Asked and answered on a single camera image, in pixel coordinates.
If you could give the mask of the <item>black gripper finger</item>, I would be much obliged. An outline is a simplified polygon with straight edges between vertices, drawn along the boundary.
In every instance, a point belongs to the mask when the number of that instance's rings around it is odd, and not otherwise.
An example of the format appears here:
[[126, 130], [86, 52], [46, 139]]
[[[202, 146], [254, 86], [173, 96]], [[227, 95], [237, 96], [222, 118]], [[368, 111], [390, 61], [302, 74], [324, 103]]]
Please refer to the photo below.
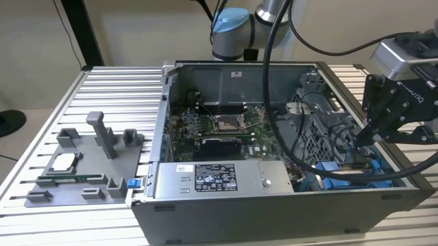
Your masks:
[[378, 135], [386, 139], [401, 127], [401, 92], [397, 83], [370, 74], [366, 78], [362, 111], [366, 113], [365, 127], [357, 135], [354, 147], [372, 145]]
[[396, 129], [380, 130], [377, 134], [393, 144], [437, 144], [436, 133], [429, 126], [418, 126], [412, 133]]

